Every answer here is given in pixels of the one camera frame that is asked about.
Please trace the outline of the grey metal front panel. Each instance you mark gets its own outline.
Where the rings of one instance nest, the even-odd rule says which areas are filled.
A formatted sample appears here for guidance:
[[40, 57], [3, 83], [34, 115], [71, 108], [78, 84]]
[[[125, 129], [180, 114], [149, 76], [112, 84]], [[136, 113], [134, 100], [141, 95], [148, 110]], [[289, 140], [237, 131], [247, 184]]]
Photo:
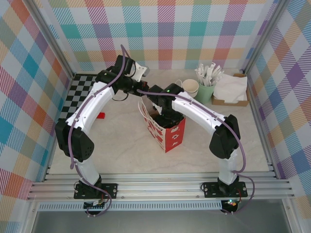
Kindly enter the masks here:
[[97, 218], [82, 212], [39, 212], [32, 233], [292, 233], [281, 215], [225, 216], [209, 211], [109, 212]]

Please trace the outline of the black grey chessboard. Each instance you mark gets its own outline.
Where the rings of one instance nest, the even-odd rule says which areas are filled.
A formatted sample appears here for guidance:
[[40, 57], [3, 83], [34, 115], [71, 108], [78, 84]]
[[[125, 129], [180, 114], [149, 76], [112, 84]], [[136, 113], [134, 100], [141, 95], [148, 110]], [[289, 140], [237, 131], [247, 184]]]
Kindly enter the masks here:
[[72, 116], [90, 93], [96, 74], [75, 74], [60, 113], [61, 119]]

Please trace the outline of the mint green holder cup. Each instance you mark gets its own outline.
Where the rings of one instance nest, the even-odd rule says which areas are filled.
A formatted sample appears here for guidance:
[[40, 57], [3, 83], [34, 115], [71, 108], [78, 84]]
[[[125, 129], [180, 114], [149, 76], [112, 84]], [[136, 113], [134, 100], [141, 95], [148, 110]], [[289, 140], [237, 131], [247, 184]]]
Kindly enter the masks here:
[[196, 96], [194, 97], [198, 102], [206, 104], [211, 99], [214, 92], [214, 86], [204, 86], [198, 83]]

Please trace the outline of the aluminium frame post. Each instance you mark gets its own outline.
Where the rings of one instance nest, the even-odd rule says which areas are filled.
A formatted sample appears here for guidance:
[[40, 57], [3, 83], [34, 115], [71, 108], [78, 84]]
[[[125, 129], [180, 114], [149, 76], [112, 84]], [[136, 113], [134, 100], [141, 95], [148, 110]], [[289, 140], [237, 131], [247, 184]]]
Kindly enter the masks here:
[[24, 0], [24, 3], [27, 5], [28, 10], [34, 17], [36, 23], [38, 24], [38, 27], [42, 31], [42, 34], [46, 38], [48, 44], [51, 46], [51, 49], [53, 50], [56, 58], [59, 60], [60, 65], [65, 70], [66, 74], [73, 79], [73, 72], [68, 64], [68, 62], [65, 59], [65, 56], [63, 55], [60, 47], [57, 44], [57, 41], [55, 37], [52, 34], [52, 31], [50, 30], [47, 22], [45, 21], [44, 17], [42, 16], [39, 8], [36, 6], [34, 0]]
[[277, 23], [291, 0], [267, 0], [245, 48], [245, 60], [240, 71], [250, 72], [271, 37]]

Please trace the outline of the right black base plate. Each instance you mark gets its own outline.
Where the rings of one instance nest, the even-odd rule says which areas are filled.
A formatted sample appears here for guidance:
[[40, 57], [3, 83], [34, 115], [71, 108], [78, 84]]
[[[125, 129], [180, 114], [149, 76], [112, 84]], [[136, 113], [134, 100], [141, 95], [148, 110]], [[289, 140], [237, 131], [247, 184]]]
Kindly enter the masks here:
[[245, 182], [226, 185], [217, 182], [205, 182], [201, 184], [205, 198], [245, 198], [248, 196]]

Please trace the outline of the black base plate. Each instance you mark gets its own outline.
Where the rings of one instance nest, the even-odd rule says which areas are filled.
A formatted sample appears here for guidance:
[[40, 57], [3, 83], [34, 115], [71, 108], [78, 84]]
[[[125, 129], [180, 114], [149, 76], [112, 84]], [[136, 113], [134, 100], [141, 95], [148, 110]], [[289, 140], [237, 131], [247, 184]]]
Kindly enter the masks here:
[[[117, 197], [118, 185], [116, 183], [102, 183], [100, 189], [107, 192], [112, 199]], [[78, 182], [74, 185], [74, 199], [107, 199], [108, 195], [85, 183]]]
[[201, 184], [205, 198], [245, 198], [248, 196], [245, 182], [226, 185], [217, 182], [205, 182]]

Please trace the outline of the left aluminium frame post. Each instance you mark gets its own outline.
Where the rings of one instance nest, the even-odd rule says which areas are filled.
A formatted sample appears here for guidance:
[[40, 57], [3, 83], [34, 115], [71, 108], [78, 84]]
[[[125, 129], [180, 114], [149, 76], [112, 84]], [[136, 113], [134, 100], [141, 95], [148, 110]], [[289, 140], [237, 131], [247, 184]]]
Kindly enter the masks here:
[[55, 37], [52, 34], [52, 31], [50, 30], [47, 22], [45, 21], [44, 17], [42, 16], [39, 8], [36, 6], [34, 0], [24, 0], [24, 3], [27, 5], [28, 10], [34, 17], [36, 23], [38, 24], [38, 27], [42, 31], [42, 34], [46, 38], [48, 44], [51, 46], [51, 49], [53, 50], [56, 58], [59, 60], [60, 65], [65, 70], [66, 74], [73, 79], [73, 72], [68, 64], [68, 62], [65, 59], [65, 56], [63, 55], [60, 47], [57, 44], [57, 41]]

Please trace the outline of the brown cardboard napkin box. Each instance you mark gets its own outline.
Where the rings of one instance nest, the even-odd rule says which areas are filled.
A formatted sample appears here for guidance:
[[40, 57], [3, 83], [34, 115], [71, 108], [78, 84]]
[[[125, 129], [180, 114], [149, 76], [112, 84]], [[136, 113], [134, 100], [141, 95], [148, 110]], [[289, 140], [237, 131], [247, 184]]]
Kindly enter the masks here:
[[[235, 74], [236, 77], [244, 77], [244, 74]], [[239, 101], [238, 103], [225, 103], [223, 100], [217, 100], [215, 99], [214, 95], [212, 95], [212, 104], [213, 105], [225, 105], [225, 106], [241, 106], [245, 107], [249, 104], [249, 92], [248, 92], [248, 87], [246, 90], [246, 95], [247, 95], [247, 100], [245, 101]]]

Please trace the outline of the white red printed paper bag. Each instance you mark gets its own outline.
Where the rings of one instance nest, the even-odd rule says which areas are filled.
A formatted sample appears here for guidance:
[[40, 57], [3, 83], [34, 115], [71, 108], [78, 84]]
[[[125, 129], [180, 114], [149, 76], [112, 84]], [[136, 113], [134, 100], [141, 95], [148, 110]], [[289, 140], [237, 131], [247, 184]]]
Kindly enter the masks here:
[[152, 115], [158, 114], [158, 111], [153, 109], [153, 104], [147, 96], [142, 97], [138, 102], [138, 109], [144, 118], [147, 130], [165, 152], [169, 152], [182, 144], [186, 123], [185, 117], [172, 128], [162, 128], [152, 118]]

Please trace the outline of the stack of green paper cups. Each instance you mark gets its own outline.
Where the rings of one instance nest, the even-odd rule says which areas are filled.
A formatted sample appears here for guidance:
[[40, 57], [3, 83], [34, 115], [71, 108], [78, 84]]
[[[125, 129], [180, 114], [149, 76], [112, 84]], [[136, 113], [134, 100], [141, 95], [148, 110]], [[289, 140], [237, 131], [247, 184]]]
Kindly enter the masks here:
[[191, 96], [195, 97], [199, 90], [199, 83], [193, 79], [187, 79], [182, 82], [183, 89]]

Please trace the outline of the aluminium mounting rail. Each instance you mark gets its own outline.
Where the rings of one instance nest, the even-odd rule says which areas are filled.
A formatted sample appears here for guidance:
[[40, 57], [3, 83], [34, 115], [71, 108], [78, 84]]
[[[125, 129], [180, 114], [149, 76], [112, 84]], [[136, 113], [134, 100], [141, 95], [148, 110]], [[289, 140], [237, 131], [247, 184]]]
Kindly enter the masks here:
[[[194, 200], [203, 199], [201, 183], [215, 181], [217, 173], [103, 174], [104, 183], [117, 183], [117, 200]], [[247, 172], [241, 181], [247, 192], [255, 187], [258, 200], [292, 199], [294, 190], [288, 180], [277, 179], [272, 171]], [[43, 182], [34, 183], [28, 200], [73, 200], [78, 175], [48, 174]]]

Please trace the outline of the black board with lit LEDs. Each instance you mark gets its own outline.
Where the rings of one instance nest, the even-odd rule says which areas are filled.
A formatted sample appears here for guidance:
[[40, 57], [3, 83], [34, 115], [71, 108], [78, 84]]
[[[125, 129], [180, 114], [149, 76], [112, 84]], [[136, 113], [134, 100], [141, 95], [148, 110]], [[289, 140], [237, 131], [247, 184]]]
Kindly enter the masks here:
[[236, 200], [223, 200], [221, 211], [225, 214], [231, 214], [237, 211], [239, 202]]

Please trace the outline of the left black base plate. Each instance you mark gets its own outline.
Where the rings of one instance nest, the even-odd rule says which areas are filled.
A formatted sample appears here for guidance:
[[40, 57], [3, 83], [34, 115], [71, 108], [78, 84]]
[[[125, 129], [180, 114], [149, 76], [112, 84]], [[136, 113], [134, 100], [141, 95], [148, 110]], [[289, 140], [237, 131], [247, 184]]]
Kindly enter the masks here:
[[[117, 197], [118, 185], [116, 183], [102, 183], [100, 189], [107, 192], [112, 199]], [[85, 183], [78, 182], [74, 185], [74, 199], [107, 199], [108, 195]]]

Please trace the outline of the right aluminium frame post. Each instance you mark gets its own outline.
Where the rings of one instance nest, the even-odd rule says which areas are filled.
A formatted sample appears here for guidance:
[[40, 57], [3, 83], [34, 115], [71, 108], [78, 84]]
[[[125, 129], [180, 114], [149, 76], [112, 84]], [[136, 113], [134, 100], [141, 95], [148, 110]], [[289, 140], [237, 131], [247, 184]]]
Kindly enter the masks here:
[[277, 23], [291, 0], [267, 0], [245, 48], [245, 60], [240, 71], [250, 72], [271, 37]]

